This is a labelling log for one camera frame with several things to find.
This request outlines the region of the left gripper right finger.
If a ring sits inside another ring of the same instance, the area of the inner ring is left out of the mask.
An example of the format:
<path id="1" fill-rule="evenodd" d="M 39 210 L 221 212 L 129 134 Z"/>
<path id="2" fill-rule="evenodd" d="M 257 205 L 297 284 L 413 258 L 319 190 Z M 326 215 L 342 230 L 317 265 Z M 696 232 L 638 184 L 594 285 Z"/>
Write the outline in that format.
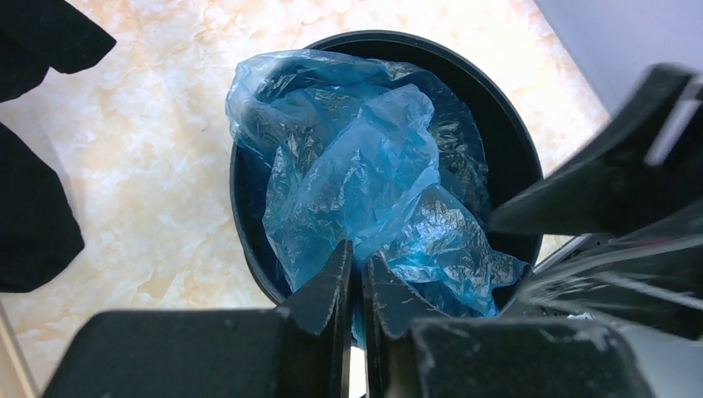
<path id="1" fill-rule="evenodd" d="M 369 397 L 650 397 L 629 344 L 594 320 L 450 318 L 379 257 L 362 273 Z"/>

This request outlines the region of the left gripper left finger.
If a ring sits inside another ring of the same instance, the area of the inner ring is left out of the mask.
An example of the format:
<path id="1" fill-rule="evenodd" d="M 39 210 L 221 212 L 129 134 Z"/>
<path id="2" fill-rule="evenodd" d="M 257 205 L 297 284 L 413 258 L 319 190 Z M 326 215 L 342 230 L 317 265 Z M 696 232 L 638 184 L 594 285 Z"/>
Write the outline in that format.
<path id="1" fill-rule="evenodd" d="M 344 397 L 352 243 L 275 308 L 119 310 L 75 335 L 46 397 Z"/>

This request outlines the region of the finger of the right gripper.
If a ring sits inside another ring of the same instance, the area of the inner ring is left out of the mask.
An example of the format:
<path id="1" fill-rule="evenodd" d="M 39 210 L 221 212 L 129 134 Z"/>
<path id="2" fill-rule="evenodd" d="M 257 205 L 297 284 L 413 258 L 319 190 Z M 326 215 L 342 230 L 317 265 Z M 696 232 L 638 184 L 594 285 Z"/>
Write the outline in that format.
<path id="1" fill-rule="evenodd" d="M 611 242 L 528 280 L 518 301 L 702 339 L 702 238 Z"/>
<path id="2" fill-rule="evenodd" d="M 673 63 L 650 66 L 608 125 L 546 179 L 495 210 L 491 232 L 615 236 L 702 197 L 702 84 Z"/>

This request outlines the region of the dark round trash bin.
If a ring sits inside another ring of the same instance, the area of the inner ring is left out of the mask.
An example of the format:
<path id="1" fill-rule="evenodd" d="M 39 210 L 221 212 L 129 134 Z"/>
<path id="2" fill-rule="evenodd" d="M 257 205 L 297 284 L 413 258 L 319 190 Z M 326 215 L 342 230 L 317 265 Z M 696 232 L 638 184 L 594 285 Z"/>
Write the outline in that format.
<path id="1" fill-rule="evenodd" d="M 487 189 L 494 206 L 543 178 L 535 145 L 512 103 L 483 71 L 455 51 L 420 36 L 382 30 L 329 36 L 310 48 L 406 61 L 435 73 L 472 111 L 487 158 Z M 232 147 L 230 203 L 245 261 L 261 291 L 279 304 L 292 291 L 261 223 L 269 175 L 252 152 Z"/>

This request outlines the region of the blue plastic trash bag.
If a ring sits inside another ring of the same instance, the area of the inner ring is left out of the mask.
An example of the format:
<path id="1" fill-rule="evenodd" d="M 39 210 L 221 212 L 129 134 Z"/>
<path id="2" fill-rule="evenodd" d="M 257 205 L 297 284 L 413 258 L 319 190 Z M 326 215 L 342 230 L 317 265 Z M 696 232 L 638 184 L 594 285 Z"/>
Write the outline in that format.
<path id="1" fill-rule="evenodd" d="M 492 248 L 488 165 L 473 113 L 434 73 L 317 50 L 240 62 L 225 100 L 235 141 L 269 174 L 262 224 L 291 290 L 342 240 L 438 310 L 498 314 L 526 264 Z"/>

